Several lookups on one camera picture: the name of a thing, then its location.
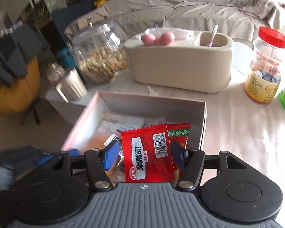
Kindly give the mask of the small glass candy jar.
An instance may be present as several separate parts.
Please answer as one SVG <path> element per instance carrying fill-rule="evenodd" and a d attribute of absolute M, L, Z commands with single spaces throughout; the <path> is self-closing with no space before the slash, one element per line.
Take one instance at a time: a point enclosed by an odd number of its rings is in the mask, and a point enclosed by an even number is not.
<path fill-rule="evenodd" d="M 57 86 L 60 82 L 60 79 L 65 74 L 65 70 L 62 68 L 60 64 L 57 62 L 51 63 L 48 65 L 47 71 L 47 79 L 53 86 Z"/>

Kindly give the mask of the beige oval organizer tub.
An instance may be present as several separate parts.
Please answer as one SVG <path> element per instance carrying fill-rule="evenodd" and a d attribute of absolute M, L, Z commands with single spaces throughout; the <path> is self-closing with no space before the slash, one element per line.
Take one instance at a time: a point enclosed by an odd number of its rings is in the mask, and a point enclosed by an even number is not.
<path fill-rule="evenodd" d="M 145 31 L 154 36 L 165 32 L 176 36 L 167 46 L 147 46 L 142 42 L 141 33 L 124 43 L 134 80 L 205 93 L 218 93 L 228 86 L 231 80 L 232 38 L 217 33 L 213 45 L 209 47 L 209 31 L 180 28 L 149 28 Z"/>

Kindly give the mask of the pink open storage box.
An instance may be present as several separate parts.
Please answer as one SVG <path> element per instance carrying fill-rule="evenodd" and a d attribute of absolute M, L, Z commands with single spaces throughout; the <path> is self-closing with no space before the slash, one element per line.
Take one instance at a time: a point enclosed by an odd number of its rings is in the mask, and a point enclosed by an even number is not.
<path fill-rule="evenodd" d="M 80 152 L 104 146 L 111 136 L 122 131 L 160 124 L 190 123 L 188 144 L 203 146 L 206 103 L 168 97 L 96 92 L 68 135 L 62 150 Z"/>

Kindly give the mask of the red-lid clear plastic jar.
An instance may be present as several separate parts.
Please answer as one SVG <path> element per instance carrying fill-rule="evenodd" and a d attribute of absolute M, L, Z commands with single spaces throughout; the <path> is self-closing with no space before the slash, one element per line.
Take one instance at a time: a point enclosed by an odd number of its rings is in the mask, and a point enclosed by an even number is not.
<path fill-rule="evenodd" d="M 260 27 L 253 41 L 253 59 L 244 84 L 245 93 L 258 104 L 269 104 L 281 82 L 285 60 L 285 35 L 269 27 Z"/>

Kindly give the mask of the glass jar with nuts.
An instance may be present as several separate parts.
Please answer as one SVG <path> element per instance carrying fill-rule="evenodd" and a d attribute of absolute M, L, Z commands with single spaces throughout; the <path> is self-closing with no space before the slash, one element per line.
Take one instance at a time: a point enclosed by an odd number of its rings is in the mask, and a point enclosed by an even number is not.
<path fill-rule="evenodd" d="M 71 38 L 71 53 L 79 71 L 94 83 L 108 83 L 129 67 L 124 43 L 128 37 L 115 21 L 92 24 Z"/>

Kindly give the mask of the long red snack packet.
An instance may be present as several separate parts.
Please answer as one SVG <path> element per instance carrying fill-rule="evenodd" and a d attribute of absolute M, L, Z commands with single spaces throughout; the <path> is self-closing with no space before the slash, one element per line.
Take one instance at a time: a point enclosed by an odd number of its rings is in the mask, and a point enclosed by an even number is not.
<path fill-rule="evenodd" d="M 172 148 L 172 142 L 176 141 L 178 142 L 182 147 L 187 147 L 187 142 L 190 134 L 191 129 L 191 123 L 173 123 L 173 124 L 167 124 L 167 130 L 171 145 L 171 158 L 172 158 L 172 164 L 173 169 L 175 172 L 179 170 L 176 160 L 173 158 L 173 148 Z"/>

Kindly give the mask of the white tablecloth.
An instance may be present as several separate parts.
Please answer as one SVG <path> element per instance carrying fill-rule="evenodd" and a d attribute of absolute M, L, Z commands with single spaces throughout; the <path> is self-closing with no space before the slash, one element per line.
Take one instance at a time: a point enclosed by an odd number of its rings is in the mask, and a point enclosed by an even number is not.
<path fill-rule="evenodd" d="M 215 154 L 231 151 L 276 183 L 285 183 L 285 110 L 276 97 L 271 104 L 257 104 L 244 91 L 244 68 L 252 58 L 250 47 L 234 42 L 232 78 L 219 93 L 146 85 L 136 82 L 130 72 L 113 83 L 92 87 L 91 91 L 111 91 L 150 96 L 167 96 L 206 102 L 205 150 Z"/>

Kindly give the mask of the small red snack packet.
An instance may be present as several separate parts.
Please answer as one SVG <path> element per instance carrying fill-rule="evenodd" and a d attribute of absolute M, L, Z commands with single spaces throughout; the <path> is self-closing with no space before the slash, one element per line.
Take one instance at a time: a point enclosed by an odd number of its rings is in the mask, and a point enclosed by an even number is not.
<path fill-rule="evenodd" d="M 121 133 L 126 182 L 174 181 L 174 167 L 166 124 Z"/>

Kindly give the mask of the white ribbed mug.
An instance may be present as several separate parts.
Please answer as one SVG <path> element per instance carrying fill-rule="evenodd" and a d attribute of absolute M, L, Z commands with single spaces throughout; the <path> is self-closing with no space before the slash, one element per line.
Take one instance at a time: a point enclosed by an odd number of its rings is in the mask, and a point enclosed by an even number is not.
<path fill-rule="evenodd" d="M 65 69 L 55 89 L 66 103 L 87 95 L 87 89 L 74 67 Z"/>

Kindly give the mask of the pink egg-shaped toy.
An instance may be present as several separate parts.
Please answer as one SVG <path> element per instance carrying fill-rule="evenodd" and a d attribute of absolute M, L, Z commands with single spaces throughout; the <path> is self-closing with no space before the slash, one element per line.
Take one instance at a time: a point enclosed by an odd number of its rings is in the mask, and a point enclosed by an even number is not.
<path fill-rule="evenodd" d="M 155 36 L 154 34 L 148 33 L 142 35 L 142 42 L 147 46 L 153 45 L 170 45 L 175 40 L 175 35 L 171 32 L 163 33 L 161 36 Z"/>

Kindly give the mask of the pink pen in tub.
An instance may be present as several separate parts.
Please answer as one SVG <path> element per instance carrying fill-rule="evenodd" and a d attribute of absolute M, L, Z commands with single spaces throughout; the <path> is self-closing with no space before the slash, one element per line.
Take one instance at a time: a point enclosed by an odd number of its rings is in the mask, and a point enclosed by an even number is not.
<path fill-rule="evenodd" d="M 209 41 L 208 41 L 208 43 L 207 43 L 207 46 L 208 46 L 208 47 L 212 47 L 214 38 L 215 38 L 215 36 L 216 36 L 216 34 L 217 34 L 217 31 L 218 31 L 218 25 L 216 24 L 216 25 L 213 27 L 213 30 L 212 30 L 212 32 L 211 32 L 211 37 L 210 37 L 210 39 L 209 39 Z"/>

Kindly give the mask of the blue snack packet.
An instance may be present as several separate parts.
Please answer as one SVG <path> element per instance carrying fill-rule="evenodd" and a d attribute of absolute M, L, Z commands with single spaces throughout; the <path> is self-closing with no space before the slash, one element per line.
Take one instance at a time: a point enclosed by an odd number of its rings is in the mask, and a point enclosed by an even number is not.
<path fill-rule="evenodd" d="M 146 128 L 149 126 L 160 125 L 165 123 L 163 116 L 151 119 L 135 116 L 118 115 L 113 113 L 104 113 L 95 130 L 94 135 L 105 135 L 105 141 L 112 134 L 121 137 L 121 132 Z"/>

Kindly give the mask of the grey covered sofa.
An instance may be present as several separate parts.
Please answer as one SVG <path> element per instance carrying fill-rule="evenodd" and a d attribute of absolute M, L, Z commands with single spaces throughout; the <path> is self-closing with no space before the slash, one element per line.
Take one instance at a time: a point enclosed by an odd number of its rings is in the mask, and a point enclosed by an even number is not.
<path fill-rule="evenodd" d="M 99 8 L 79 17 L 65 29 L 71 39 L 88 23 L 117 22 L 127 36 L 154 27 L 177 27 L 188 30 L 218 31 L 247 44 L 257 38 L 261 26 L 270 27 L 285 35 L 285 8 L 273 7 L 269 15 L 260 19 L 240 11 L 257 0 L 109 0 Z"/>

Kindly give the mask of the round bread bun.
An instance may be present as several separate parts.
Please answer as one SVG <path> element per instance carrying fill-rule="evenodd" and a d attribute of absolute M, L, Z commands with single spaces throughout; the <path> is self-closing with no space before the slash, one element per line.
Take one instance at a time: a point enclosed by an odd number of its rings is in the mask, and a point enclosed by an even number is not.
<path fill-rule="evenodd" d="M 126 175 L 124 173 L 124 160 L 121 156 L 118 156 L 115 160 L 113 166 L 109 171 L 106 172 L 109 180 L 111 181 L 113 187 L 119 182 L 126 181 Z"/>

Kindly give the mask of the yellow chair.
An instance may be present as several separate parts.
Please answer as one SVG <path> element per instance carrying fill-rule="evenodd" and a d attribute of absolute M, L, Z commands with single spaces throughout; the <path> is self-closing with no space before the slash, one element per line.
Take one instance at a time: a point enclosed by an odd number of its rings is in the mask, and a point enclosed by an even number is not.
<path fill-rule="evenodd" d="M 40 88 L 40 68 L 37 57 L 27 64 L 27 75 L 16 79 L 10 88 L 0 86 L 0 115 L 25 111 Z"/>

